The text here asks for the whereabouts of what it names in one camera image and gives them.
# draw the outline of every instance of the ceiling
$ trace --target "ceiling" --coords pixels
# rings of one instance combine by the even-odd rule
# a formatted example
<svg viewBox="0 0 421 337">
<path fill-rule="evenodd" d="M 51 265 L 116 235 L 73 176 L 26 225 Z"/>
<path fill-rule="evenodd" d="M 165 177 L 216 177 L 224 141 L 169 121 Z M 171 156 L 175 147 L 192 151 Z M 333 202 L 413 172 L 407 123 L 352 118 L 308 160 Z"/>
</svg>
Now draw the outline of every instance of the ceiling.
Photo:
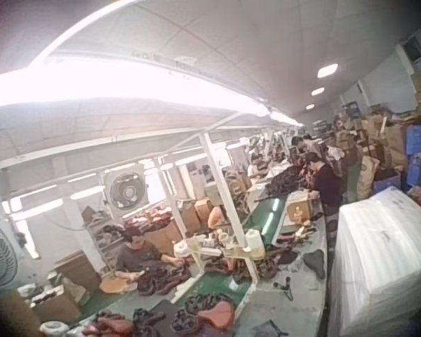
<svg viewBox="0 0 421 337">
<path fill-rule="evenodd" d="M 27 66 L 59 34 L 109 3 L 80 2 L 22 0 L 25 6 L 12 8 L 0 22 L 0 72 Z M 100 19 L 56 53 L 161 55 L 293 116 L 307 104 L 330 102 L 419 26 L 421 7 L 411 0 L 149 0 Z M 317 79 L 318 69 L 334 62 L 337 72 Z M 311 97 L 320 86 L 326 91 Z M 232 113 L 117 99 L 0 107 L 0 161 L 106 137 L 203 128 Z M 247 115 L 229 125 L 271 122 Z"/>
<path fill-rule="evenodd" d="M 421 25 L 412 0 L 149 0 L 112 13 L 61 46 L 193 66 L 289 115 L 326 103 Z M 317 79 L 332 63 L 335 75 Z M 312 90 L 324 86 L 324 94 Z"/>
</svg>

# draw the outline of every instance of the brown leather piece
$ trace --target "brown leather piece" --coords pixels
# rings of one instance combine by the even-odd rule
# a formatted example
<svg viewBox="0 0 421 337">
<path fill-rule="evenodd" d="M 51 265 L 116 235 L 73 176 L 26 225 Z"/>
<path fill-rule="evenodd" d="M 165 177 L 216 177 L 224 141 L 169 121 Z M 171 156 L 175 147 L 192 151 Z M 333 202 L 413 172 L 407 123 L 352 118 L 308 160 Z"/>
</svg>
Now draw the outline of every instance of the brown leather piece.
<svg viewBox="0 0 421 337">
<path fill-rule="evenodd" d="M 99 318 L 99 323 L 106 324 L 113 332 L 126 335 L 133 332 L 133 323 L 127 319 Z"/>
<path fill-rule="evenodd" d="M 211 323 L 215 328 L 226 330 L 234 323 L 234 306 L 228 302 L 219 302 L 213 309 L 198 312 L 198 317 Z"/>
<path fill-rule="evenodd" d="M 304 264 L 312 269 L 319 279 L 325 279 L 324 271 L 324 253 L 321 249 L 317 249 L 312 253 L 306 253 L 302 257 Z"/>
</svg>

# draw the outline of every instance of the white container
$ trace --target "white container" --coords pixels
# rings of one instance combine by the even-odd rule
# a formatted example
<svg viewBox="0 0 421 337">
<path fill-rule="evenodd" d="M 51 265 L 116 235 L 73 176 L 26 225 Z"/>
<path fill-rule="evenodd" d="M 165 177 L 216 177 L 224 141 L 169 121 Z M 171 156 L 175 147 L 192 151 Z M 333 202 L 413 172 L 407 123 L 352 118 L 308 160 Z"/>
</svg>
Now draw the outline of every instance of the white container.
<svg viewBox="0 0 421 337">
<path fill-rule="evenodd" d="M 246 243 L 251 248 L 251 257 L 255 260 L 265 257 L 264 243 L 258 230 L 250 229 L 245 234 Z"/>
</svg>

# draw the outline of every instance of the blue box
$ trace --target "blue box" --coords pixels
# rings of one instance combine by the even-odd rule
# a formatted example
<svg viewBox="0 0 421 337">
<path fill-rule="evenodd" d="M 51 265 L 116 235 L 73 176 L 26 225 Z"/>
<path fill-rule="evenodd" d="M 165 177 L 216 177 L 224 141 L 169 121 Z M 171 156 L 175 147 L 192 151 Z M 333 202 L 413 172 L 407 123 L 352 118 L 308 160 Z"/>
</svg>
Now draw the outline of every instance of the blue box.
<svg viewBox="0 0 421 337">
<path fill-rule="evenodd" d="M 396 174 L 395 176 L 387 178 L 387 179 L 374 181 L 373 194 L 386 190 L 390 186 L 394 186 L 395 188 L 401 189 L 401 175 L 400 174 Z"/>
<path fill-rule="evenodd" d="M 421 186 L 421 158 L 413 156 L 408 165 L 407 183 Z"/>
<path fill-rule="evenodd" d="M 406 154 L 421 153 L 421 125 L 410 125 L 406 137 Z"/>
</svg>

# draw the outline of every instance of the person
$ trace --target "person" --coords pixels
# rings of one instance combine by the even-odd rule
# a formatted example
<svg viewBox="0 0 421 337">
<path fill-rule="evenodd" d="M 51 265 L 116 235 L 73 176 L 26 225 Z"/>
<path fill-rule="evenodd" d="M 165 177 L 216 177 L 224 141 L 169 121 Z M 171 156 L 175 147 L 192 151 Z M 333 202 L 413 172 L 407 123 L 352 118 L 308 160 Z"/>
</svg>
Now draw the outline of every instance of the person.
<svg viewBox="0 0 421 337">
<path fill-rule="evenodd" d="M 259 165 L 262 163 L 262 157 L 256 153 L 251 155 L 251 164 L 248 166 L 248 177 L 251 179 L 251 182 L 254 183 L 255 178 L 261 178 L 267 175 L 267 169 L 259 169 Z"/>
<path fill-rule="evenodd" d="M 184 264 L 181 258 L 174 258 L 162 254 L 151 242 L 144 240 L 137 227 L 130 227 L 123 232 L 126 243 L 121 247 L 117 256 L 115 275 L 134 282 L 144 275 L 145 267 L 170 263 L 175 266 Z"/>
<path fill-rule="evenodd" d="M 313 152 L 316 153 L 318 157 L 321 157 L 320 148 L 316 141 L 308 139 L 307 136 L 305 136 L 305 138 L 306 139 L 301 138 L 300 136 L 293 136 L 292 146 L 296 146 L 299 150 L 303 151 L 304 153 Z"/>
<path fill-rule="evenodd" d="M 315 197 L 315 191 L 319 193 L 323 209 L 327 216 L 337 213 L 342 201 L 340 194 L 340 177 L 337 177 L 334 174 L 333 169 L 316 153 L 307 153 L 306 162 L 309 169 L 314 174 L 314 191 L 311 192 L 311 196 Z"/>
</svg>

